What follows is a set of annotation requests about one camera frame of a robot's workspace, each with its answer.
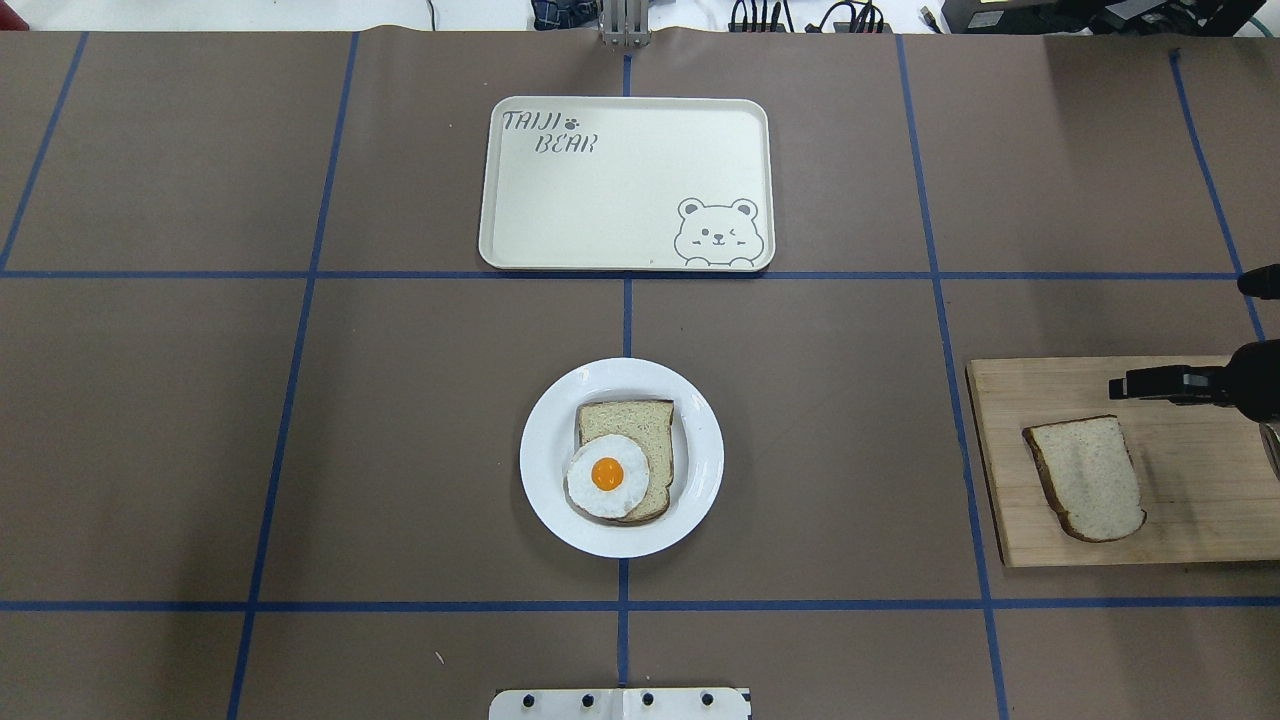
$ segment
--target bear face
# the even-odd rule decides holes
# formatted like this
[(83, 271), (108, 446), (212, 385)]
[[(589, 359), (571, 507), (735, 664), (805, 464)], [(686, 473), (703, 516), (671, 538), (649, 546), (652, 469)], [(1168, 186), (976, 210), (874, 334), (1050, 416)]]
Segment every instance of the bear face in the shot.
[(764, 238), (755, 228), (755, 202), (735, 200), (730, 205), (707, 205), (696, 197), (680, 202), (680, 234), (676, 254), (686, 266), (753, 268), (764, 254)]

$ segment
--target egg yolk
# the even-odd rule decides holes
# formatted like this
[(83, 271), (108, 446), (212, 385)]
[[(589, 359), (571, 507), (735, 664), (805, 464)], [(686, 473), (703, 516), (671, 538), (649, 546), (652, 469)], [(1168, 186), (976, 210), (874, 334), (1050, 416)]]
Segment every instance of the egg yolk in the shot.
[(622, 464), (612, 457), (600, 457), (591, 465), (591, 482), (609, 492), (622, 484)]

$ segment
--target plate with bread and egg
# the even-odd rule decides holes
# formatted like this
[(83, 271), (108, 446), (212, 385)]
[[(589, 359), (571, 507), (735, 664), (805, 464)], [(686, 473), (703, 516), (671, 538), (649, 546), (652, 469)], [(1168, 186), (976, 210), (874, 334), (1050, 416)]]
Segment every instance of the plate with bread and egg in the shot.
[(596, 360), (552, 383), (520, 441), (520, 477), (538, 519), (602, 557), (671, 547), (707, 516), (724, 441), (707, 398), (675, 370)]

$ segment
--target white plate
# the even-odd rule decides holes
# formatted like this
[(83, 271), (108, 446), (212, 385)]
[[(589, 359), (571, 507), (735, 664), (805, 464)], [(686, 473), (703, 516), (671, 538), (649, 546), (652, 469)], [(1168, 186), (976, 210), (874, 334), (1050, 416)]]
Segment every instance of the white plate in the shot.
[[(576, 510), (564, 471), (577, 448), (577, 407), (611, 400), (672, 400), (671, 507), (636, 525)], [(724, 473), (724, 441), (710, 405), (675, 370), (632, 357), (596, 360), (566, 374), (534, 405), (520, 441), (520, 478), (538, 519), (562, 541), (602, 557), (640, 557), (671, 547), (707, 516)]]
[(768, 117), (750, 100), (508, 97), (489, 119), (479, 249), (504, 269), (759, 272)]

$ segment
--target fried egg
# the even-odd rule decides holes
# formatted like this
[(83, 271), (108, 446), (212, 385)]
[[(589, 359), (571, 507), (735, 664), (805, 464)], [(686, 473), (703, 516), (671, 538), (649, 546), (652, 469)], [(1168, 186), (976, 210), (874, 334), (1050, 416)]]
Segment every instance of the fried egg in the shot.
[(577, 448), (564, 474), (568, 498), (596, 518), (635, 510), (649, 489), (649, 461), (626, 436), (602, 436)]

